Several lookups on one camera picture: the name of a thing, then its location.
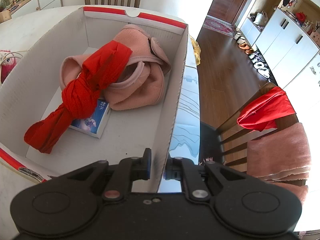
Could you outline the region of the red and white cardboard box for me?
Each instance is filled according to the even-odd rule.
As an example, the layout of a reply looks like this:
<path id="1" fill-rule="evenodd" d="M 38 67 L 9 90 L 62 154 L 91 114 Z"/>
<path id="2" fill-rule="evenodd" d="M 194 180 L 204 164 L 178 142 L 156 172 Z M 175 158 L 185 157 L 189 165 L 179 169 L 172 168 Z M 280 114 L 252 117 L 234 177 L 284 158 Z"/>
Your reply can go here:
<path id="1" fill-rule="evenodd" d="M 171 63 L 163 100 L 155 106 L 112 111 L 100 139 L 68 129 L 50 154 L 28 146 L 23 139 L 27 129 L 61 103 L 62 61 L 68 56 L 95 52 L 127 24 L 135 24 L 155 38 Z M 151 177 L 135 182 L 133 190 L 156 192 L 176 121 L 188 26 L 154 11 L 83 6 L 19 17 L 3 24 L 4 34 L 24 26 L 32 27 L 36 40 L 1 86 L 1 162 L 21 176 L 44 182 L 98 160 L 117 164 L 150 148 Z"/>

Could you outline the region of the black chair seat cushion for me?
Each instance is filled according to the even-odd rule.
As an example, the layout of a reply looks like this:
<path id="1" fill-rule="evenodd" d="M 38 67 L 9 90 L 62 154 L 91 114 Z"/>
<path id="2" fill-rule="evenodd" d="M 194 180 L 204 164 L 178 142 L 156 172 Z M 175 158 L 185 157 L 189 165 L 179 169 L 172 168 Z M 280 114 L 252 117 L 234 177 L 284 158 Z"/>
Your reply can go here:
<path id="1" fill-rule="evenodd" d="M 200 150 L 199 163 L 214 161 L 223 164 L 223 146 L 221 137 L 216 129 L 204 122 L 200 122 Z"/>

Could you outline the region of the wooden chair beside table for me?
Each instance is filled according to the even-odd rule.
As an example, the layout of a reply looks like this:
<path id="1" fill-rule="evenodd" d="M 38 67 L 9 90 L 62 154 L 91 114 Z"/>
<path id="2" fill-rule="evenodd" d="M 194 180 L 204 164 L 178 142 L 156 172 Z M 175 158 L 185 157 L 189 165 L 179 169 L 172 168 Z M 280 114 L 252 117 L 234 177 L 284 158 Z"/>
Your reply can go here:
<path id="1" fill-rule="evenodd" d="M 281 130 L 284 130 L 299 122 L 295 113 L 276 119 L 277 128 L 265 129 L 262 132 L 245 129 L 237 124 L 237 118 L 239 117 L 240 112 L 253 100 L 259 98 L 263 94 L 266 94 L 269 90 L 271 90 L 274 87 L 278 86 L 272 83 L 264 85 L 233 116 L 231 116 L 227 121 L 225 121 L 220 127 L 216 128 L 216 131 L 219 133 L 221 137 L 221 144 L 223 146 L 223 165 L 229 167 L 246 165 L 245 173 L 247 173 L 247 145 L 249 141 L 261 139 L 267 135 L 271 135 Z M 306 186 L 306 181 L 307 179 L 301 181 L 296 180 L 293 181 L 291 184 L 297 186 Z"/>

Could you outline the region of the blue and white small box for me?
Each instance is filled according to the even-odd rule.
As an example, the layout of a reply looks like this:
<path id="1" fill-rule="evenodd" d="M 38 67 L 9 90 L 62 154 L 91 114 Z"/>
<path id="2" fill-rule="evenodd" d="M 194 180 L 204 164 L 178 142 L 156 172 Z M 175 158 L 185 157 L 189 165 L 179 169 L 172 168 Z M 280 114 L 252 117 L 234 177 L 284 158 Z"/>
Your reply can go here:
<path id="1" fill-rule="evenodd" d="M 85 119 L 73 120 L 69 128 L 100 139 L 107 125 L 111 109 L 106 100 L 98 100 L 93 114 Z"/>

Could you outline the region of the pink towel on chair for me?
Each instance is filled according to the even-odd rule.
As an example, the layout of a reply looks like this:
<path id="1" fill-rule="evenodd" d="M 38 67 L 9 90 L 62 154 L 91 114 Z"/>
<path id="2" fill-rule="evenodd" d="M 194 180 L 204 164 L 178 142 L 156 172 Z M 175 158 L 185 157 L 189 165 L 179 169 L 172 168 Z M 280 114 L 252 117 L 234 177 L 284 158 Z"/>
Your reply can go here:
<path id="1" fill-rule="evenodd" d="M 308 179 L 310 167 L 309 143 L 300 122 L 248 142 L 247 174 L 291 191 L 301 202 L 306 199 L 308 187 L 291 183 Z"/>

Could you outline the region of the red cloth on chair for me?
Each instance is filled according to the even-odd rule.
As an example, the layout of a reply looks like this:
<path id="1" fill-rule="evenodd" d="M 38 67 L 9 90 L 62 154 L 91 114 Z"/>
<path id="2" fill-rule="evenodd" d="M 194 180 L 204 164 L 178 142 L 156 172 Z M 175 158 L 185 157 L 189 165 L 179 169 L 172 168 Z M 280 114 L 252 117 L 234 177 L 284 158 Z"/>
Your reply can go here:
<path id="1" fill-rule="evenodd" d="M 237 118 L 237 124 L 245 129 L 262 132 L 277 128 L 276 119 L 295 114 L 284 90 L 274 87 L 249 103 Z"/>

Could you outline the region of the red knotted cloth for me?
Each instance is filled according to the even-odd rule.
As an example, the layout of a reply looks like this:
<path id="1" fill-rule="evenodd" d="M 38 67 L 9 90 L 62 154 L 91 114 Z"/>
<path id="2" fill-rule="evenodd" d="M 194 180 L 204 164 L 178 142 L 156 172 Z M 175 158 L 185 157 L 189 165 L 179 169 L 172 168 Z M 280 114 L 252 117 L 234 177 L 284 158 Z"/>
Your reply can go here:
<path id="1" fill-rule="evenodd" d="M 82 64 L 80 75 L 63 89 L 61 105 L 30 126 L 24 142 L 49 154 L 73 120 L 93 114 L 101 91 L 118 80 L 131 54 L 129 47 L 112 40 L 89 56 Z"/>

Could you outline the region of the pink fleece garment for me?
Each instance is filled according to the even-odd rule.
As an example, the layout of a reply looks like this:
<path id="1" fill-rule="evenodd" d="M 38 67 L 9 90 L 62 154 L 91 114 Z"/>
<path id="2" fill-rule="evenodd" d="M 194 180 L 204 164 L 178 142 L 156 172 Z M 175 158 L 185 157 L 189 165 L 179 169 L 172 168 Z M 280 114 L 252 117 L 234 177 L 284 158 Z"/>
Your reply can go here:
<path id="1" fill-rule="evenodd" d="M 114 40 L 130 48 L 132 54 L 118 80 L 103 90 L 100 98 L 116 111 L 159 103 L 171 64 L 157 39 L 139 26 L 128 24 Z"/>

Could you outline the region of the row of shoes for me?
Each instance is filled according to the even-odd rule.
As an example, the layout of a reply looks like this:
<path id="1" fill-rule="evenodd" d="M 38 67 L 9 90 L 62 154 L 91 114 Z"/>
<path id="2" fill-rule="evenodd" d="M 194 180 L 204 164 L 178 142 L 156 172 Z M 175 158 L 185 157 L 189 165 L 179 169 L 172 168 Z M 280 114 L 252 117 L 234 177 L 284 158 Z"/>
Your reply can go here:
<path id="1" fill-rule="evenodd" d="M 237 32 L 233 38 L 236 40 L 238 47 L 249 57 L 254 69 L 258 72 L 258 74 L 266 79 L 269 79 L 271 77 L 270 69 L 259 50 L 254 50 L 252 47 L 250 47 L 245 38 L 239 32 Z"/>

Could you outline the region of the yellow plastic bag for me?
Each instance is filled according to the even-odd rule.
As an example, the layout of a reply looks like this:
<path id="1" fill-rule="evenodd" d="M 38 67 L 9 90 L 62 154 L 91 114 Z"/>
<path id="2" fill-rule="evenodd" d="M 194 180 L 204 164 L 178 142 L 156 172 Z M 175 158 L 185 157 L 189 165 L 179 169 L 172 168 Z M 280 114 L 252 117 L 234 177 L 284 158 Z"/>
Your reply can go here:
<path id="1" fill-rule="evenodd" d="M 194 51 L 194 55 L 195 55 L 195 62 L 196 62 L 196 65 L 198 66 L 201 63 L 201 58 L 200 58 L 201 48 L 200 48 L 198 42 L 192 36 L 190 36 L 190 40 L 191 40 L 191 44 L 193 46 L 193 51 Z"/>

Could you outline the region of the patterned door rug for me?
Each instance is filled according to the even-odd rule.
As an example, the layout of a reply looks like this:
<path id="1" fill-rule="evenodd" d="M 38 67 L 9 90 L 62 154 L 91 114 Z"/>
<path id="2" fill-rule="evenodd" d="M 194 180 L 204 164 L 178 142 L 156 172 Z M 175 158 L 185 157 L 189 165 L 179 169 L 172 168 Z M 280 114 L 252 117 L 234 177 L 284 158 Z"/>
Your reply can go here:
<path id="1" fill-rule="evenodd" d="M 230 23 L 210 15 L 206 16 L 203 27 L 229 37 L 233 37 L 235 34 L 235 30 Z"/>

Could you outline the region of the white tall cabinet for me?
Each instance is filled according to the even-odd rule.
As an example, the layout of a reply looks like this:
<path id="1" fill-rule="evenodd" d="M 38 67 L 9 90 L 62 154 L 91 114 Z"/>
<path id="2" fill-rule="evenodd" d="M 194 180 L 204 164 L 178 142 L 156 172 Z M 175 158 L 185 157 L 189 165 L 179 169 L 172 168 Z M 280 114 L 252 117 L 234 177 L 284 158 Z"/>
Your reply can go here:
<path id="1" fill-rule="evenodd" d="M 276 9 L 253 43 L 278 86 L 286 87 L 319 52 L 319 46 L 288 14 Z"/>

